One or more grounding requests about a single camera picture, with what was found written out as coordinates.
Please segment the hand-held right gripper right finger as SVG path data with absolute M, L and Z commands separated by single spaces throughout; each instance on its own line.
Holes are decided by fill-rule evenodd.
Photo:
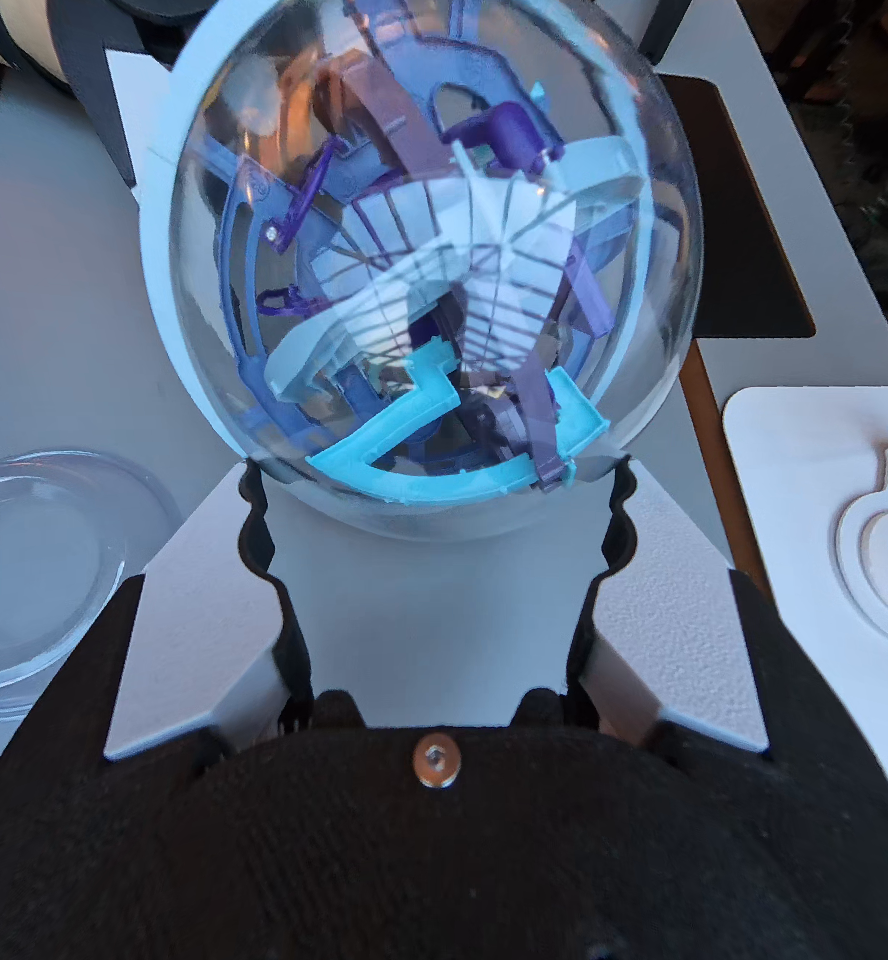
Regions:
M 567 711 L 633 746 L 661 723 L 762 753 L 769 737 L 725 555 L 641 462 L 614 473 L 568 657 Z

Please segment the clear plastic dish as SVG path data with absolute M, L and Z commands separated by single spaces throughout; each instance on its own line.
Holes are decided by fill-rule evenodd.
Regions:
M 167 489 L 126 459 L 52 450 L 0 460 L 0 722 L 29 713 L 182 520 Z

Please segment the person's left forearm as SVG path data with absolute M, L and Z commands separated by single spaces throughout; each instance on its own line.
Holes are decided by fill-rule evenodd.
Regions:
M 0 1 L 0 65 L 34 71 L 47 81 L 66 87 L 47 1 Z

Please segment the clear maze ball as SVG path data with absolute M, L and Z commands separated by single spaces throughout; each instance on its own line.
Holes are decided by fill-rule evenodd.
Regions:
M 617 466 L 690 347 L 693 154 L 594 2 L 216 2 L 144 173 L 186 390 L 359 529 L 532 524 Z

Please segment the white mounting plate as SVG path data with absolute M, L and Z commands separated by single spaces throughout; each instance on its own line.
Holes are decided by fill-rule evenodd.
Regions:
M 749 388 L 723 423 L 780 616 L 888 776 L 888 387 Z

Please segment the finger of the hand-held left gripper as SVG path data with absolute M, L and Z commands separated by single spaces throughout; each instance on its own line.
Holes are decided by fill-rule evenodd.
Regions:
M 142 207 L 151 149 L 172 91 L 172 69 L 147 53 L 108 50 L 105 57 L 135 177 L 131 193 Z

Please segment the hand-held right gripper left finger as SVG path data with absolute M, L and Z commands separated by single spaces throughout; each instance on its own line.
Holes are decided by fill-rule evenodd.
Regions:
M 243 750 L 313 702 L 308 647 L 270 573 L 263 477 L 233 467 L 145 568 L 106 759 L 198 731 Z

